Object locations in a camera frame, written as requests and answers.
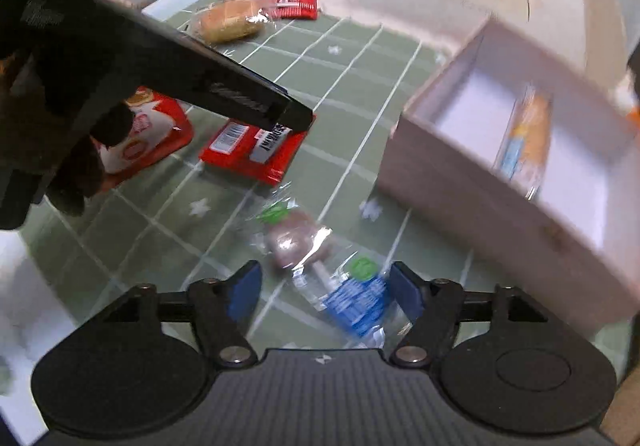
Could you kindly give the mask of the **pink open gift box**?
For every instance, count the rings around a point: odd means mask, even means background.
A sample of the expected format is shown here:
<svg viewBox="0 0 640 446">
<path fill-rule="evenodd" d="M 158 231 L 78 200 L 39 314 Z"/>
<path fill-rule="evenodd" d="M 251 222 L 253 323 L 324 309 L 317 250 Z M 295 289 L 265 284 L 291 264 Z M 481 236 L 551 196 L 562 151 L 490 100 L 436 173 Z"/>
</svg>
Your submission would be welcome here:
<svg viewBox="0 0 640 446">
<path fill-rule="evenodd" d="M 496 18 L 411 96 L 376 184 L 587 336 L 638 312 L 639 130 Z"/>
</svg>

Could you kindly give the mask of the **golden bread bun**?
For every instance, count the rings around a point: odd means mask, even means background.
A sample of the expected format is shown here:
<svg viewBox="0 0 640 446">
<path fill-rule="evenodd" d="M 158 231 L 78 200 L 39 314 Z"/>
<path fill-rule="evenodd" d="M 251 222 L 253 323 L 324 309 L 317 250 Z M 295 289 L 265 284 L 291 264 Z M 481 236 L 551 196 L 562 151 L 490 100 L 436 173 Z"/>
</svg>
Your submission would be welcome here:
<svg viewBox="0 0 640 446">
<path fill-rule="evenodd" d="M 262 0 L 225 0 L 195 13 L 188 33 L 207 45 L 219 45 L 256 36 L 270 22 Z"/>
</svg>

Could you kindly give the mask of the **green grid tablecloth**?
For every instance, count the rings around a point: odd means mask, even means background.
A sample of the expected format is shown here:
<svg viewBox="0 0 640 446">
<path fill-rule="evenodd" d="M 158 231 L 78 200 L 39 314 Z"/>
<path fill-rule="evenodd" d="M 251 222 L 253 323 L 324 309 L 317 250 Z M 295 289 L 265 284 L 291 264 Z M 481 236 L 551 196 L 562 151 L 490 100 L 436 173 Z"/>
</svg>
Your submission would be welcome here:
<svg viewBox="0 0 640 446">
<path fill-rule="evenodd" d="M 273 201 L 291 201 L 332 229 L 330 265 L 401 261 L 426 279 L 473 291 L 508 283 L 375 185 L 402 107 L 448 50 L 323 14 L 280 21 L 222 51 L 312 108 L 314 125 L 279 137 L 185 106 L 186 146 L 96 195 L 77 218 L 35 206 L 21 237 L 70 318 L 84 322 L 135 284 L 178 291 L 257 260 L 262 293 L 250 320 L 257 351 L 354 346 L 273 264 L 257 217 Z"/>
</svg>

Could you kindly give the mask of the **long blue biscuit pack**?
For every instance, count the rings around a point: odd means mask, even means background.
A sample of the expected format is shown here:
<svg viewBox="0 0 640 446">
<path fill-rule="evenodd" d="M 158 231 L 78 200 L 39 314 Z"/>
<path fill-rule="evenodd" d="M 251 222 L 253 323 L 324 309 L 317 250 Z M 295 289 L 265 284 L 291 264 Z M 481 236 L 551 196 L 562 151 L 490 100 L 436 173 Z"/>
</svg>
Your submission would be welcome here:
<svg viewBox="0 0 640 446">
<path fill-rule="evenodd" d="M 527 200 L 544 181 L 551 143 L 552 95 L 527 84 L 514 104 L 494 170 Z"/>
</svg>

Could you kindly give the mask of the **red spicy strip packet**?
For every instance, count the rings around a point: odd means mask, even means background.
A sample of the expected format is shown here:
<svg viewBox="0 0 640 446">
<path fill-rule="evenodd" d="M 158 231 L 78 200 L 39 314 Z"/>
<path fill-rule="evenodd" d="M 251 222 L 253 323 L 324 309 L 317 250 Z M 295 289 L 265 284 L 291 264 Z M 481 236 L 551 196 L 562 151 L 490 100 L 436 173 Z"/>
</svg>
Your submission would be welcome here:
<svg viewBox="0 0 640 446">
<path fill-rule="evenodd" d="M 318 19 L 318 0 L 267 0 L 274 19 Z"/>
</svg>

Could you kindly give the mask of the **small clear blue candy pack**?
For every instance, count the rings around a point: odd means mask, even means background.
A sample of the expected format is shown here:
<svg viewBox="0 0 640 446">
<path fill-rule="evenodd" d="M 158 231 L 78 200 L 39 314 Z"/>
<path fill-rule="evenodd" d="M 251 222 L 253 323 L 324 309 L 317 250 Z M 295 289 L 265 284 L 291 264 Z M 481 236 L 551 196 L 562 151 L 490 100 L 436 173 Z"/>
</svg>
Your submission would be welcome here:
<svg viewBox="0 0 640 446">
<path fill-rule="evenodd" d="M 293 290 L 358 348 L 382 348 L 392 296 L 383 264 L 317 221 L 293 197 L 275 198 L 245 220 L 252 245 Z"/>
</svg>

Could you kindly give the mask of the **large red sausage snack pack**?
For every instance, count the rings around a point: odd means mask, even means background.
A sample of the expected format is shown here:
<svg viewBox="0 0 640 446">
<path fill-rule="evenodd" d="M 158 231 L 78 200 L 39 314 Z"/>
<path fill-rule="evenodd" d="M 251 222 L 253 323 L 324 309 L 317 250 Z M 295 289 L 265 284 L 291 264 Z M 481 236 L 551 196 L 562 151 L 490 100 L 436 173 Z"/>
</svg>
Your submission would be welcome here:
<svg viewBox="0 0 640 446">
<path fill-rule="evenodd" d="M 138 88 L 126 104 L 134 113 L 128 135 L 111 147 L 94 143 L 104 167 L 101 192 L 115 188 L 190 144 L 194 135 L 181 105 L 171 97 L 150 88 Z"/>
</svg>

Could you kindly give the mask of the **red snack packet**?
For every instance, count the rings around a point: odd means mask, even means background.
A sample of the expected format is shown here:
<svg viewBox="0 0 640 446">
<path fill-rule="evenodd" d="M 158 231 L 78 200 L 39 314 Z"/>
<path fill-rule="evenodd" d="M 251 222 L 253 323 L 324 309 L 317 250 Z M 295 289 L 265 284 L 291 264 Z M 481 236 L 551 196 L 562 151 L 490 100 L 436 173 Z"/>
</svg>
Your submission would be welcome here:
<svg viewBox="0 0 640 446">
<path fill-rule="evenodd" d="M 294 132 L 282 124 L 265 131 L 230 120 L 217 131 L 198 158 L 208 166 L 277 186 L 308 133 Z"/>
</svg>

